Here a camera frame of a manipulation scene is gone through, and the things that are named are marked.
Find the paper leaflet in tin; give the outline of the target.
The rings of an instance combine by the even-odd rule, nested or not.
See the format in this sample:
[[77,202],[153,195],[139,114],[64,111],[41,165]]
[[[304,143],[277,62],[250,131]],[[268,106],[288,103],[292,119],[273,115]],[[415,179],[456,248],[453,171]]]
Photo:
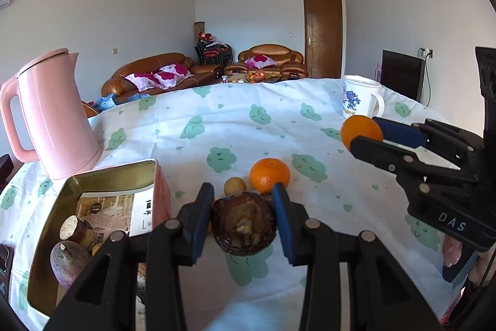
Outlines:
[[154,187],[113,192],[83,192],[75,214],[91,224],[100,240],[114,231],[129,236],[147,234],[152,230]]

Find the pink floral cushion on sofa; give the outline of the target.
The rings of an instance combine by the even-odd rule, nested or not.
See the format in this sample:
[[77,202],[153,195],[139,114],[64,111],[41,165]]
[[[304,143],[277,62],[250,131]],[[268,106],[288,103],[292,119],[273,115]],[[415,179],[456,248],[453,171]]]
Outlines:
[[169,90],[192,76],[190,70],[173,63],[162,66],[157,72],[136,72],[125,76],[125,79],[135,85],[139,92],[144,92],[150,89]]

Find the pink rectangular tin box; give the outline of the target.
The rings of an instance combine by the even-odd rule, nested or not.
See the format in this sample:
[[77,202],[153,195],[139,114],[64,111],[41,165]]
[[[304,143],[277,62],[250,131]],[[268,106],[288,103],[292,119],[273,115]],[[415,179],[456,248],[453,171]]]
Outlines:
[[66,290],[51,269],[51,251],[68,239],[92,255],[112,232],[149,233],[171,217],[171,192],[155,159],[69,177],[51,209],[36,247],[27,298],[50,316]]

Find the black television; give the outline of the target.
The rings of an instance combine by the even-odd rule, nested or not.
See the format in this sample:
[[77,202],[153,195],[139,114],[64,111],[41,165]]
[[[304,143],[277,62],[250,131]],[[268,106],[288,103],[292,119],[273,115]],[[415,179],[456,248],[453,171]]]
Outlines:
[[390,50],[383,50],[380,83],[419,102],[425,77],[425,61]]

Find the brown leather long sofa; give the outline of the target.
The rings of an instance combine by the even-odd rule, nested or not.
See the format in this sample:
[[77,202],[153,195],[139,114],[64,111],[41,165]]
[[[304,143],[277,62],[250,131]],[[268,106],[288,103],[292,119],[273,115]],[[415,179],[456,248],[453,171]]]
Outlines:
[[221,78],[220,65],[196,65],[181,53],[165,53],[123,65],[103,84],[101,94],[126,101],[132,96],[206,86]]

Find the small brown longan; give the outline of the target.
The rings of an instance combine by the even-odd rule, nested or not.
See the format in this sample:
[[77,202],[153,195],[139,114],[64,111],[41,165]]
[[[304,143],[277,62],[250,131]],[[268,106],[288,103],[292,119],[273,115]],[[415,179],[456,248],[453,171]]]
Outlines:
[[247,190],[247,185],[243,178],[230,177],[224,183],[224,194],[229,197],[230,195],[240,193]]

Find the orange chair back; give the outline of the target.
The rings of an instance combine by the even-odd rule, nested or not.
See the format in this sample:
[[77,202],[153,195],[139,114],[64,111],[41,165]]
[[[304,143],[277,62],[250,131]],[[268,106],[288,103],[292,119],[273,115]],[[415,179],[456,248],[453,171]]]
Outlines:
[[98,115],[98,111],[89,104],[87,104],[86,102],[82,102],[82,106],[88,118],[95,117]]

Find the brown wooden door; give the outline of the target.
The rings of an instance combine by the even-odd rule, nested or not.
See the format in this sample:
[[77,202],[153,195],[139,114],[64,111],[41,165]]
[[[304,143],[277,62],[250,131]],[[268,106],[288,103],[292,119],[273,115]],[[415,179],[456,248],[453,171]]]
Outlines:
[[339,79],[342,70],[342,0],[303,0],[305,61],[312,78]]

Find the white mug blue print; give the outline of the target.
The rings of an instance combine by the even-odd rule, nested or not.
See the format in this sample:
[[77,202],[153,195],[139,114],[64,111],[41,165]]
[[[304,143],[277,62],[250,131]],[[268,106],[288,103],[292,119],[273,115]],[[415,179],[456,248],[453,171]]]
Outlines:
[[342,115],[345,119],[354,115],[381,118],[385,111],[380,83],[363,76],[344,75],[342,78]]

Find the coffee table with clutter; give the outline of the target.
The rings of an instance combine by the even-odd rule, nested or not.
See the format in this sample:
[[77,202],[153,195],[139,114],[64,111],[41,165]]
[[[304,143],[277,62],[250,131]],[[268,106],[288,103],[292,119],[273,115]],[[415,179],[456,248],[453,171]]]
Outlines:
[[231,72],[221,76],[224,83],[276,83],[281,79],[281,74],[266,70],[250,70]]

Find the dark water chestnut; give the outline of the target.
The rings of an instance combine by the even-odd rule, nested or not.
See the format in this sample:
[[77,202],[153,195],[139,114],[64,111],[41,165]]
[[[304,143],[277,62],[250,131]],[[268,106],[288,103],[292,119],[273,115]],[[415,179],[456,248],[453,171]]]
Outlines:
[[210,225],[225,253],[255,255],[269,247],[277,234],[272,197],[242,191],[217,199],[211,206]]

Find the orange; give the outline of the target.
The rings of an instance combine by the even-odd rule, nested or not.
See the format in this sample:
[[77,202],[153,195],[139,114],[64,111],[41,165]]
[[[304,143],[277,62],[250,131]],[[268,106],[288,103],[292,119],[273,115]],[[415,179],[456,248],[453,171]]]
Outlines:
[[359,136],[378,142],[384,140],[383,131],[376,121],[367,116],[354,115],[346,119],[341,126],[341,142],[347,150],[351,150],[352,140]]
[[261,194],[272,192],[275,184],[282,183],[288,186],[291,171],[280,159],[264,158],[256,162],[250,169],[250,183]]

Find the cut taro root piece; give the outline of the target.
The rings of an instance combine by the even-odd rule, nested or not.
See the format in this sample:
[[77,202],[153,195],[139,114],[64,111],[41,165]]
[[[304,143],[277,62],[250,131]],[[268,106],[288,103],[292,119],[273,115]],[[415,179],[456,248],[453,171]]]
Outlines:
[[90,250],[98,243],[98,237],[90,223],[72,215],[60,226],[59,237],[63,241],[72,241]]

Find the pink electric kettle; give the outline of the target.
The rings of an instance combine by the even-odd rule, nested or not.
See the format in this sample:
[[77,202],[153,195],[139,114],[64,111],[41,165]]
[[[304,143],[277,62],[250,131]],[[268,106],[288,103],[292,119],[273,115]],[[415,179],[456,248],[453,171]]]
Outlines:
[[[15,157],[39,161],[52,180],[91,170],[102,154],[77,89],[77,53],[52,50],[31,60],[1,87],[1,115]],[[19,99],[33,149],[26,150],[13,120]]]

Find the stack of dark chairs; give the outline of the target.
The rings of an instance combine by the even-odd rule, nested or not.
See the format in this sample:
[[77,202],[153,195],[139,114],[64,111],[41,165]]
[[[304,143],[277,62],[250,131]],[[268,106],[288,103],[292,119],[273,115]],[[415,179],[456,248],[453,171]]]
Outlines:
[[226,67],[234,62],[231,47],[218,40],[205,29],[205,22],[194,23],[195,46],[200,65],[220,65]]

